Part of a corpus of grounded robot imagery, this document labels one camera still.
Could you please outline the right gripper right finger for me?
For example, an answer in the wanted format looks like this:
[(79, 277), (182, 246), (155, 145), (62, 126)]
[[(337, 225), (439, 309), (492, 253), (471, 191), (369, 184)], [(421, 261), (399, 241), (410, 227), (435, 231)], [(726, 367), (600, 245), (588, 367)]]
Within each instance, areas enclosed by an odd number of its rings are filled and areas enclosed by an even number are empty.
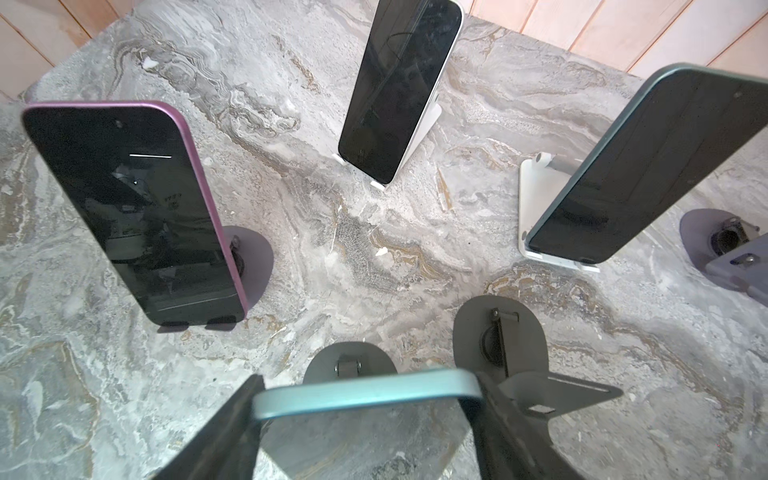
[(469, 402), (469, 424), (481, 478), (582, 477), (534, 430), (488, 375), (478, 373), (476, 378), (481, 398)]

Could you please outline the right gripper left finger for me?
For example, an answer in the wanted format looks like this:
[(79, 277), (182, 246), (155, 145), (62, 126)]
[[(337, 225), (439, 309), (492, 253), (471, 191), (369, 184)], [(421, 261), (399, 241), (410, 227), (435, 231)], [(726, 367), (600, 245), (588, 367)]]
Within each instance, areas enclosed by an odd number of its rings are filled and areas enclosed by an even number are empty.
[(265, 390), (262, 376), (249, 376), (157, 479), (251, 479), (263, 423), (252, 412), (255, 396)]

